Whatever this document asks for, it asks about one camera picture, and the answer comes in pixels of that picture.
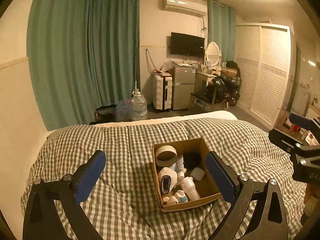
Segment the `white bottle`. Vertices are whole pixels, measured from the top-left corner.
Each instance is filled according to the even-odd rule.
[[[131,120],[140,121],[146,120],[148,115],[147,110],[147,100],[139,92],[133,92],[133,97],[131,98],[132,111],[131,111]]]
[[[188,195],[190,200],[198,200],[200,199],[200,195],[196,190],[196,185],[193,182],[192,177],[185,177],[181,182],[180,186],[182,190]]]
[[[178,173],[178,179],[184,179],[184,165],[183,155],[181,154],[176,161],[176,172]]]

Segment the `tape roll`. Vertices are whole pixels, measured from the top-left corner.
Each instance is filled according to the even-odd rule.
[[[169,167],[178,159],[176,149],[171,145],[161,146],[156,151],[156,164],[160,167]]]

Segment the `checkered blanket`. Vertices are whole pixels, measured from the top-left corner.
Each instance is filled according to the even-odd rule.
[[[279,182],[287,211],[289,238],[300,230],[305,184],[292,180],[289,155],[268,140],[259,128],[244,122],[212,118],[156,125],[100,128],[69,126],[52,133],[31,167],[27,188],[21,197],[25,211],[32,183],[59,180],[74,173],[95,150],[107,155],[107,164],[87,201],[85,214],[103,239],[207,239],[230,205],[218,199],[199,208],[167,212],[160,210],[152,171],[152,145],[203,137],[235,171],[252,180]],[[252,202],[236,235],[241,237],[252,216]],[[57,203],[68,236],[76,239]]]

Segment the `air conditioner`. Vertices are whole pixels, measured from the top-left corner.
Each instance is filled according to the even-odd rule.
[[[204,16],[207,14],[207,6],[187,0],[163,0],[163,8],[168,11]]]

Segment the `wall-mounted tv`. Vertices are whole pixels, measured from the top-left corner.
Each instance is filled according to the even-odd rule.
[[[204,38],[183,33],[171,33],[170,54],[203,57]]]

